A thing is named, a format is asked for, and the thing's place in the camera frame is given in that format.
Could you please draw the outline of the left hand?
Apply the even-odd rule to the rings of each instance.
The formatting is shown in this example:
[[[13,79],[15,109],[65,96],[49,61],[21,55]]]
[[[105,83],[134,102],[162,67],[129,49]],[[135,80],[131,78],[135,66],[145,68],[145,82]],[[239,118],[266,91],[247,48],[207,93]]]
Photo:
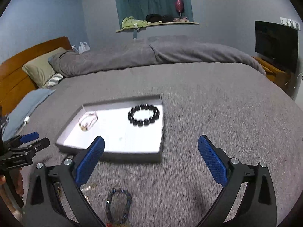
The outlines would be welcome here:
[[[15,186],[16,193],[20,196],[20,198],[22,198],[24,195],[23,177],[21,171],[22,168],[13,170],[12,172],[14,175],[11,176]],[[6,183],[6,177],[1,174],[1,186],[4,185],[5,183]],[[3,190],[1,190],[1,197],[3,201],[5,199],[8,199],[6,193]]]

